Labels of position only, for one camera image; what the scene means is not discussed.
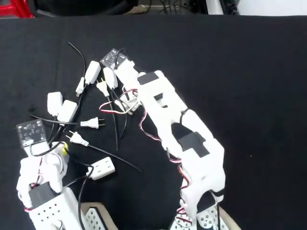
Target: robotic hand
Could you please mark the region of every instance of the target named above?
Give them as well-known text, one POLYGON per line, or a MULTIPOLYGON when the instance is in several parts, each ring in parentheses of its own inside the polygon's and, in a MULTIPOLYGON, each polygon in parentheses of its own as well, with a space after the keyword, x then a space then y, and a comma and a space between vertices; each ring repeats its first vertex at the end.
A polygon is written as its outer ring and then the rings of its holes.
POLYGON ((142 121, 149 115, 159 135, 158 138, 148 136, 161 141, 170 161, 178 164, 184 178, 180 189, 181 207, 171 229, 197 229, 198 224, 204 229, 216 229, 221 224, 216 218, 216 207, 223 200, 225 185, 222 145, 197 114, 188 109, 161 71, 139 73, 133 61, 114 49, 100 62, 113 70, 129 92, 128 97, 123 95, 120 99, 134 105, 134 110, 143 105, 142 121))

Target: black cable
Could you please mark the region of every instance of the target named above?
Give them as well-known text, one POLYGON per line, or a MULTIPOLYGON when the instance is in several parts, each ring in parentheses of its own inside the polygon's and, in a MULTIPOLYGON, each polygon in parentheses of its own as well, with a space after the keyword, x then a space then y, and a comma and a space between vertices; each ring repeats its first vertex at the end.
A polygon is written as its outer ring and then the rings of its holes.
POLYGON ((180 118, 179 118, 179 123, 182 125, 182 118, 184 116, 184 114, 186 114, 186 112, 188 111, 189 109, 187 108, 186 110, 184 111, 181 111, 181 115, 180 115, 180 118))
MULTIPOLYGON (((111 110, 114 110, 113 102, 111 101, 110 97, 107 96, 106 98, 107 98, 107 100, 108 100, 109 102, 111 102, 111 103, 110 103, 111 110)), ((112 113, 112 116, 113 116, 113 122, 114 122, 114 128, 115 128, 116 150, 118 150, 118 149, 119 149, 119 138, 118 138, 117 120, 116 120, 116 117, 115 117, 115 114, 114 114, 114 113, 112 113)))
POLYGON ((44 119, 42 117, 35 116, 33 114, 30 114, 30 116, 33 117, 33 118, 36 118, 36 119, 41 119, 42 121, 45 121, 45 122, 53 123, 53 124, 63 124, 63 125, 72 125, 72 126, 80 125, 79 123, 75 123, 75 122, 61 122, 61 121, 53 121, 53 120, 49 120, 49 119, 44 119))
MULTIPOLYGON (((112 100, 115 101, 115 100, 118 100, 119 103, 121 104, 121 106, 123 107, 123 110, 124 112, 126 111, 125 107, 124 107, 124 104, 123 104, 123 101, 117 96, 115 90, 112 90, 111 92, 111 96, 112 96, 112 100)), ((128 119, 128 115, 125 114, 125 124, 124 124, 124 128, 123 128, 123 131, 121 132, 120 136, 119 136, 119 139, 121 139, 124 135, 124 132, 125 132, 125 129, 127 127, 127 119, 128 119)))
POLYGON ((30 154, 34 157, 41 157, 41 156, 44 156, 46 155, 47 153, 55 150, 57 148, 57 146, 59 146, 60 144, 62 144, 63 142, 59 141, 55 146, 51 147, 49 150, 45 151, 45 152, 42 152, 40 154, 37 154, 37 155, 33 155, 32 153, 32 145, 30 145, 30 154))
POLYGON ((226 10, 226 7, 225 7, 224 0, 220 0, 220 4, 221 4, 221 7, 222 7, 223 14, 227 14, 227 10, 226 10))
POLYGON ((115 58, 115 69, 118 68, 118 57, 119 57, 120 53, 122 53, 123 51, 126 52, 127 58, 128 58, 129 60, 131 60, 130 55, 129 55, 127 49, 125 49, 125 48, 119 49, 119 50, 117 51, 116 58, 115 58))
POLYGON ((85 76, 85 72, 86 72, 86 62, 85 62, 85 59, 84 59, 84 56, 83 54, 81 53, 80 50, 77 49, 77 47, 75 47, 72 43, 68 42, 68 44, 78 52, 78 54, 80 54, 80 56, 82 57, 82 60, 83 60, 83 65, 84 65, 84 68, 83 68, 83 77, 85 76))
POLYGON ((82 222, 82 218, 81 218, 81 197, 82 197, 82 193, 83 193, 83 190, 84 190, 84 187, 85 187, 85 184, 86 182, 88 181, 88 179, 90 178, 90 176, 92 175, 93 171, 94 171, 94 167, 91 165, 91 164, 86 164, 86 163, 83 163, 81 161, 79 161, 76 157, 74 157, 67 148, 64 148, 65 151, 67 152, 67 154, 77 163, 83 165, 83 166, 86 166, 86 167, 90 167, 92 168, 92 170, 90 171, 90 173, 88 175, 85 175, 85 176, 82 176, 82 177, 79 177, 77 179, 75 179, 74 181, 70 182, 67 186, 70 186, 72 185, 73 183, 77 182, 78 180, 82 179, 85 177, 85 180, 81 186, 81 189, 80 189, 80 193, 79 193, 79 196, 78 196, 78 218, 79 218, 79 222, 80 222, 80 225, 81 225, 81 228, 82 230, 86 230, 85 227, 84 227, 84 224, 82 222))
POLYGON ((120 161, 122 161, 122 162, 125 162, 125 163, 128 164, 128 165, 130 165, 132 168, 136 169, 136 170, 139 171, 140 173, 142 172, 141 169, 139 169, 137 166, 133 165, 131 162, 126 161, 126 160, 122 159, 121 157, 119 157, 119 156, 117 156, 117 155, 114 155, 113 153, 111 153, 111 152, 109 152, 109 151, 106 151, 106 150, 104 150, 104 149, 97 148, 97 147, 95 147, 95 146, 93 146, 93 145, 88 145, 87 147, 92 148, 92 149, 97 150, 97 151, 100 151, 100 152, 103 152, 103 153, 105 153, 105 154, 107 154, 107 155, 109 155, 109 156, 112 156, 112 157, 114 157, 114 158, 116 158, 116 159, 118 159, 118 160, 120 160, 120 161))
POLYGON ((171 0, 168 0, 169 13, 172 14, 171 0))
POLYGON ((163 5, 164 14, 168 14, 164 0, 160 0, 163 5))
POLYGON ((148 13, 150 11, 150 8, 152 7, 152 4, 153 4, 153 0, 149 0, 149 6, 148 6, 148 9, 145 13, 148 13))
POLYGON ((216 209, 217 209, 217 229, 221 230, 220 205, 219 205, 219 203, 216 204, 216 209))
POLYGON ((58 130, 56 133, 53 135, 53 137, 48 141, 48 145, 50 145, 57 137, 58 135, 62 132, 63 126, 59 126, 58 130))
POLYGON ((86 229, 85 229, 85 226, 84 226, 84 224, 82 222, 82 218, 81 218, 81 196, 82 196, 82 192, 84 190, 86 182, 88 181, 88 179, 90 178, 90 176, 92 175, 92 173, 94 171, 94 167, 92 165, 90 167, 92 168, 92 170, 90 171, 88 176, 85 178, 85 180, 84 180, 84 182, 81 186, 79 197, 78 197, 78 217, 79 217, 79 222, 81 224, 82 230, 86 230, 86 229))
POLYGON ((72 184, 78 182, 79 180, 84 179, 85 177, 87 177, 87 175, 80 176, 80 177, 74 179, 73 181, 71 181, 70 183, 68 183, 67 185, 65 185, 65 187, 69 187, 69 186, 71 186, 72 184))
POLYGON ((56 124, 55 124, 55 123, 52 123, 52 128, 51 128, 51 131, 50 131, 50 135, 49 135, 49 137, 48 137, 48 139, 47 139, 48 142, 49 142, 50 139, 52 138, 53 130, 54 130, 55 126, 56 126, 56 124))

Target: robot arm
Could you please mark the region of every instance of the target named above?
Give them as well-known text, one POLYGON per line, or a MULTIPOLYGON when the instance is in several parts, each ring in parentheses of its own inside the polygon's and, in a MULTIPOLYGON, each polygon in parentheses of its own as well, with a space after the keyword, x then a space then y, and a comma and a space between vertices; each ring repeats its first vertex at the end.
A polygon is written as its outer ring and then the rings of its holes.
MULTIPOLYGON (((139 73, 133 61, 123 54, 116 59, 116 53, 111 50, 101 63, 114 71, 126 90, 137 89, 137 100, 156 126, 163 148, 181 164, 185 179, 180 190, 180 212, 184 210, 196 222, 199 213, 224 197, 224 148, 198 115, 188 109, 161 71, 139 73), (176 127, 185 129, 184 134, 177 135, 176 127)), ((129 99, 121 99, 132 105, 136 96, 129 93, 129 99)))

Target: electrical plug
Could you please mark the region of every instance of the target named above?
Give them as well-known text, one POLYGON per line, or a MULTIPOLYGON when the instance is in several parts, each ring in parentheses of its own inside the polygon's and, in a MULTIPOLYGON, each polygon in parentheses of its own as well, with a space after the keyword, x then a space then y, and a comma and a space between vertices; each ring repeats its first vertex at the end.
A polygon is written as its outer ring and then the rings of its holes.
POLYGON ((105 124, 100 124, 99 121, 104 121, 104 119, 98 119, 98 117, 89 119, 88 121, 80 122, 80 126, 83 127, 91 127, 91 128, 99 128, 99 126, 104 126, 105 124))
POLYGON ((104 81, 102 78, 101 81, 102 82, 97 81, 96 87, 104 94, 105 97, 110 96, 109 92, 107 91, 106 81, 104 81))
POLYGON ((72 133, 72 136, 69 137, 66 135, 66 137, 70 140, 71 143, 75 143, 75 144, 80 144, 80 145, 84 145, 84 146, 88 146, 89 142, 84 140, 81 135, 77 132, 72 132, 69 130, 70 133, 72 133))

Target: table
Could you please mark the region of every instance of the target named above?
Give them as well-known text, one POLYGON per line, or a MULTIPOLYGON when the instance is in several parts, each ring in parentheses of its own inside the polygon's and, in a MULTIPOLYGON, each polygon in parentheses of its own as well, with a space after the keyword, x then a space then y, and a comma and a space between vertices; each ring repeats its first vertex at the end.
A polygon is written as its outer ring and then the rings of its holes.
MULTIPOLYGON (((15 125, 29 113, 47 114, 47 93, 77 100, 82 60, 100 60, 126 48, 136 65, 160 69, 225 148, 225 198, 221 206, 242 229, 294 229, 303 225, 307 127, 306 17, 92 16, 0 20, 0 116, 2 138, 1 224, 32 229, 15 186, 25 157, 15 125)), ((95 86, 79 118, 106 119, 101 130, 82 129, 93 145, 115 152, 112 118, 95 86)), ((114 160, 116 173, 91 181, 84 202, 102 202, 119 229, 167 228, 178 207, 181 178, 159 143, 142 134, 142 110, 130 117, 119 155, 140 174, 114 160)), ((120 127, 123 118, 119 117, 120 127)), ((154 133, 146 120, 144 128, 154 133)), ((104 155, 70 144, 80 160, 104 155)), ((71 163, 69 176, 85 169, 71 163)), ((78 193, 80 184, 73 185, 78 193)))

